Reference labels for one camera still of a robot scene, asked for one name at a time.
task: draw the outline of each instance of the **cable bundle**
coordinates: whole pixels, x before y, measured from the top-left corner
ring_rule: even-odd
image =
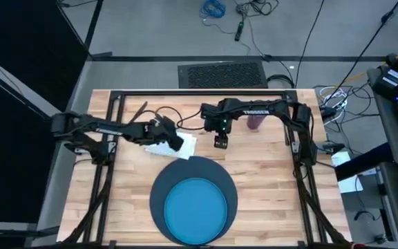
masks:
[[[340,101],[338,101],[336,104],[334,104],[332,106],[332,108],[336,109],[337,111],[340,111],[340,114],[337,117],[331,119],[330,121],[324,123],[323,125],[328,125],[329,123],[334,122],[335,120],[338,120],[345,113],[345,108],[348,105],[348,100],[346,99],[348,97],[348,94],[346,92],[344,92],[342,89],[337,89],[336,92],[334,92],[334,93],[324,95],[324,92],[327,89],[335,89],[335,88],[336,88],[335,86],[327,86],[327,87],[323,87],[319,91],[319,95],[321,96],[321,98],[323,98],[323,103],[325,103],[324,106],[326,106],[326,104],[327,104],[326,100],[335,99],[335,98],[341,99]]]
[[[225,15],[225,4],[218,0],[206,0],[200,12],[204,15],[202,18],[222,18]]]

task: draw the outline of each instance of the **black floor mat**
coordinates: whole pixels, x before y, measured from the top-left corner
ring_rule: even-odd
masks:
[[[178,66],[180,89],[266,89],[261,61]]]

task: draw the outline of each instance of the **blue cable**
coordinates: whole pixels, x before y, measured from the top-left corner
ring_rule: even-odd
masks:
[[[222,18],[225,15],[225,4],[218,0],[206,0],[200,12],[205,15],[203,18]]]

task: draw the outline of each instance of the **black backdrop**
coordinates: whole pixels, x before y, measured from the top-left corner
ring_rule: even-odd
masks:
[[[38,222],[55,150],[46,114],[23,101],[0,87],[0,222]]]
[[[0,0],[0,65],[61,111],[87,56],[54,0]]]

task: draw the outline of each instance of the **white cable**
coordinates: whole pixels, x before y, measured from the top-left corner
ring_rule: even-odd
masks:
[[[331,122],[334,122],[335,120],[338,120],[342,115],[345,114],[345,108],[346,108],[346,106],[348,105],[348,100],[346,99],[348,95],[347,95],[347,93],[344,92],[342,89],[338,89],[335,93],[331,93],[331,94],[328,94],[328,95],[324,95],[324,92],[325,92],[326,90],[328,90],[328,89],[335,89],[335,88],[336,88],[335,86],[327,86],[327,87],[323,87],[323,88],[319,91],[319,95],[320,95],[320,96],[324,96],[324,97],[323,97],[323,103],[325,103],[325,106],[326,106],[326,104],[327,104],[327,103],[326,103],[326,100],[328,100],[328,99],[330,99],[330,100],[340,99],[336,104],[333,104],[333,105],[332,105],[332,108],[336,109],[337,111],[340,111],[340,114],[339,114],[337,117],[335,117],[335,118],[333,118],[333,119],[331,119],[331,120],[329,120],[329,121],[323,123],[323,125],[328,125],[328,124],[330,124]]]
[[[324,87],[324,88],[322,88],[322,89],[319,91],[319,95],[320,95],[320,96],[323,96],[323,92],[324,92],[325,90],[327,90],[327,89],[335,89],[335,88],[336,88],[335,86],[327,86],[327,87]],[[326,100],[328,100],[328,99],[333,100],[333,99],[336,99],[336,98],[341,98],[341,100],[338,101],[336,104],[334,104],[334,105],[332,106],[332,108],[334,108],[334,109],[336,109],[336,110],[345,109],[346,106],[348,105],[348,100],[346,99],[347,96],[348,96],[348,95],[346,94],[346,92],[344,92],[342,89],[338,89],[335,93],[331,93],[331,94],[326,95],[326,96],[323,98],[323,103],[326,103]]]

